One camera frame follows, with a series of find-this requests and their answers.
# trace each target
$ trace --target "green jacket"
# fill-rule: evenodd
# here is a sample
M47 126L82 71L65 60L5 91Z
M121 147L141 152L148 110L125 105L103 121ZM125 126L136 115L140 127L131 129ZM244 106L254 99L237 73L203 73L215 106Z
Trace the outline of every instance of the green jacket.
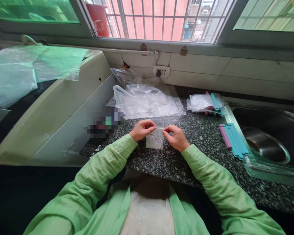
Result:
M75 180L67 183L34 217L24 234L118 235L131 203L128 182L114 184L108 200L98 209L96 204L136 146L136 141L127 134L93 156ZM218 210L223 234L285 234L268 214L256 208L228 170L206 157L195 145L182 155ZM180 201L171 186L169 190L176 235L209 234L194 207Z

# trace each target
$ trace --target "black countertop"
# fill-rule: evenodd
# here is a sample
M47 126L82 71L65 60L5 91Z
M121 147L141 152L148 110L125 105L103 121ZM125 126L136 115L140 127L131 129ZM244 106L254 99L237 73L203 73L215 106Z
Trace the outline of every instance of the black countertop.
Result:
M176 86L176 91L186 110L186 98L191 94L204 94L205 90ZM242 99L253 99L266 102L279 102L293 104L294 102L268 99L264 97L238 95L233 93L218 92L223 96L231 96ZM103 149L125 134L128 134L139 120L125 120L124 124L108 139L90 139L81 154L91 156L100 145ZM230 149L225 146L219 130L219 124L226 124L225 118L216 115L204 115L187 110L184 116L154 117L151 118L158 126L174 124L184 130L189 143L196 145L209 158L224 166L233 175L235 181L258 205L289 212L294 214L294 187L260 180L250 177L244 164L232 155ZM138 141L137 148L128 158L126 167L150 175L158 176L182 184L201 188L200 183L193 176L182 155L175 150L167 140L163 149L146 149L146 139Z

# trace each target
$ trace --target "white appliance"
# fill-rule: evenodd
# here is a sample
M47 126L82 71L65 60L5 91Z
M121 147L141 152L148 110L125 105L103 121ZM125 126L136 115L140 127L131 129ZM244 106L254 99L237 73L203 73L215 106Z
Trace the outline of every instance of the white appliance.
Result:
M0 144L0 164L83 166L87 125L113 96L116 80L101 51L82 62L79 81L57 80L26 110Z

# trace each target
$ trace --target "green sleeve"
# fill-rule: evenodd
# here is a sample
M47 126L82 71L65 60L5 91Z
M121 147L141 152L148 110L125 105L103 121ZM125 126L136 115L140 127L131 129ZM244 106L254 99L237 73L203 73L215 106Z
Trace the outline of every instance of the green sleeve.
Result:
M74 234L81 230L107 191L110 179L122 171L136 141L125 135L95 154L30 222L24 234Z
M236 184L230 172L195 145L182 152L197 180L218 210L223 234L285 234L283 229Z

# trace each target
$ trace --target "stainless steel sink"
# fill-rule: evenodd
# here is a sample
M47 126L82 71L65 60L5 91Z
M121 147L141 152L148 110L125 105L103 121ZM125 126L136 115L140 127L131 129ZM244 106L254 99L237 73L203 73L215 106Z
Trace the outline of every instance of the stainless steel sink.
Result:
M256 178L294 186L294 106L224 97L250 154L243 162Z

